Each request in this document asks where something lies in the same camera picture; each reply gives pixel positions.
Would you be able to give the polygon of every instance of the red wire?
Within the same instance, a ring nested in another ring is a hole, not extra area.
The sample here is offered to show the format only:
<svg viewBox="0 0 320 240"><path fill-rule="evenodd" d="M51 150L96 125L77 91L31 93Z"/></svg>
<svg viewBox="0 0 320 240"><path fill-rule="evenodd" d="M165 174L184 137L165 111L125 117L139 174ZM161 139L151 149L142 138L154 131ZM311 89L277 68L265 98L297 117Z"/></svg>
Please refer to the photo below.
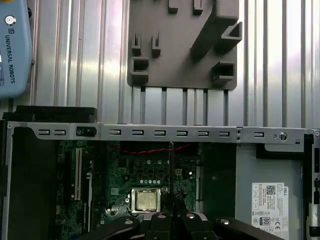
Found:
<svg viewBox="0 0 320 240"><path fill-rule="evenodd" d="M181 149L185 149L189 147L190 144L186 144L183 146L178 146L173 149L173 151L179 151ZM145 150L145 151L128 151L128 150L123 150L118 146L113 146L115 149L119 150L122 153L127 153L131 155L140 155L140 154L152 154L152 153L159 153L159 152L168 152L170 151L170 148L158 148L158 149L151 149L151 150Z"/></svg>

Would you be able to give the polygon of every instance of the cpu socket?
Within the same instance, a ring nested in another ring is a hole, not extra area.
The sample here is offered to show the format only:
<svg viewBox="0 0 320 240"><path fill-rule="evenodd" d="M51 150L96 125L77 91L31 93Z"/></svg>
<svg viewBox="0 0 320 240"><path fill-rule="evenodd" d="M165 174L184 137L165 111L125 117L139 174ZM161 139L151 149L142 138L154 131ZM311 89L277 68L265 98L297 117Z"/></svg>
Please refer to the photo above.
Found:
<svg viewBox="0 0 320 240"><path fill-rule="evenodd" d="M160 212L161 189L156 187L135 187L131 189L131 212L145 214Z"/></svg>

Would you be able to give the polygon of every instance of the metal chassis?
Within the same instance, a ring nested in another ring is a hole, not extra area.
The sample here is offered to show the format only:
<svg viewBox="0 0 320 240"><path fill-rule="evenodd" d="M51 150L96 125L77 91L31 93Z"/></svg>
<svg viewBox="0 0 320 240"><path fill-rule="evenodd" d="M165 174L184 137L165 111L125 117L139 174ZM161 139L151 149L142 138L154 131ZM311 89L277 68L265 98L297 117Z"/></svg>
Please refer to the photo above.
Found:
<svg viewBox="0 0 320 240"><path fill-rule="evenodd" d="M315 148L320 148L320 132L303 128L271 128L271 127L213 127L213 126L169 126L169 125L135 125L135 124L103 124L103 123L50 123L50 122L14 122L6 125L7 166L6 196L3 198L1 239L8 239L10 183L12 167L13 134L15 128L31 128L37 138L42 140L94 140L94 141L154 141L154 142L207 142L231 144L265 144L266 149L275 152L300 152L305 149L305 135L312 135L312 176L308 183L312 186L312 196L308 203L305 233L308 239L309 226L318 226L318 205L314 203L316 192L315 180L320 173L315 173ZM77 136L78 127L96 128L93 137Z"/></svg>

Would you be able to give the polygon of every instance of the green circuit board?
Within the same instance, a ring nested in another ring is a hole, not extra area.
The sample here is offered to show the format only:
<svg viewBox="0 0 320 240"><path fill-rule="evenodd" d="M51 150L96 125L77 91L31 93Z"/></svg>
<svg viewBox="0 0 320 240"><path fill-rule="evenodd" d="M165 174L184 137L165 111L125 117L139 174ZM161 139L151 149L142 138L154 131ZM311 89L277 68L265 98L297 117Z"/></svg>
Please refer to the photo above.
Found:
<svg viewBox="0 0 320 240"><path fill-rule="evenodd" d="M101 222L131 213L131 190L135 188L169 190L168 154L157 156L121 155L119 150L108 147L106 172L106 210L101 215ZM174 172L174 192L183 195L187 210L195 211L196 204L197 158L176 156Z"/></svg>
<svg viewBox="0 0 320 240"><path fill-rule="evenodd" d="M168 192L168 153L130 155L120 148L119 142L60 142L55 240L76 239L118 217L141 217L132 213L133 189ZM174 192L193 212L197 158L176 154L175 160Z"/></svg>

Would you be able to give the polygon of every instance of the pcie slot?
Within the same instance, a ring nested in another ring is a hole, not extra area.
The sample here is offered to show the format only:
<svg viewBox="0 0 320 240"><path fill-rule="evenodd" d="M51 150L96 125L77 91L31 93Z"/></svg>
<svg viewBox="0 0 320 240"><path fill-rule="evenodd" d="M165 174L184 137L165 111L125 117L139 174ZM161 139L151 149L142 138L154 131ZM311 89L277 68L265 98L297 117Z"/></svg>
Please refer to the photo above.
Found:
<svg viewBox="0 0 320 240"><path fill-rule="evenodd" d="M81 200L82 148L75 149L74 200Z"/></svg>

